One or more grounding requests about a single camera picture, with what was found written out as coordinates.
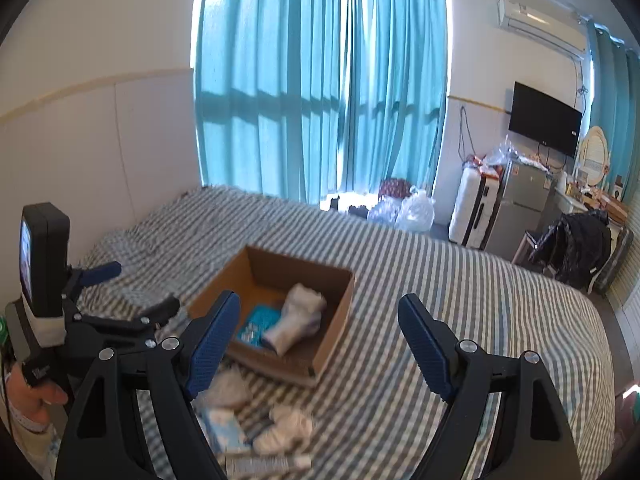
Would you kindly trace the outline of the person's left hand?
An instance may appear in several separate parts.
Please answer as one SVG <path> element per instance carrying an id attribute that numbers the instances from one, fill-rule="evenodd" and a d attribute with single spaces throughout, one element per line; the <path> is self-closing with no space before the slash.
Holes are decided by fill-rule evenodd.
<path id="1" fill-rule="evenodd" d="M 50 423 L 48 407 L 64 406 L 67 393 L 55 382 L 46 380 L 37 387 L 31 387 L 22 374 L 21 365 L 14 363 L 6 380 L 6 395 L 13 418 L 34 434 L 42 434 Z"/>

